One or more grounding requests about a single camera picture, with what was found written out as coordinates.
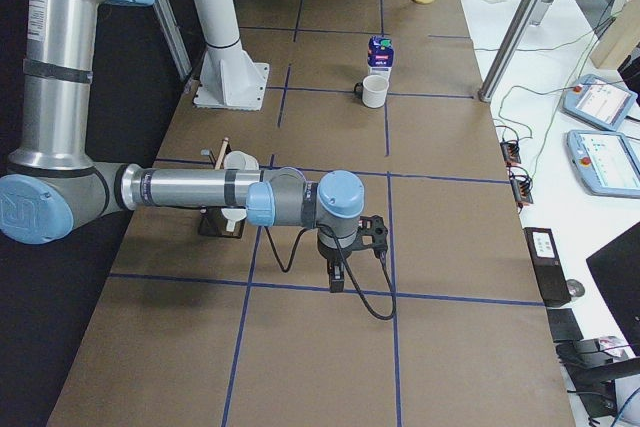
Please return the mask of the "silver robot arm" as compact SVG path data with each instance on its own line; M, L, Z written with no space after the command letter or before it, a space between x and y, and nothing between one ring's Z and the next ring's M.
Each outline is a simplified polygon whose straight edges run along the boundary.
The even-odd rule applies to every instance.
M348 255L363 248L364 187L353 173L311 182L294 168L144 169L86 154L98 8L154 1L29 0L22 140L1 180L3 234L44 244L119 210L229 208L256 226L315 230L330 289L341 291Z

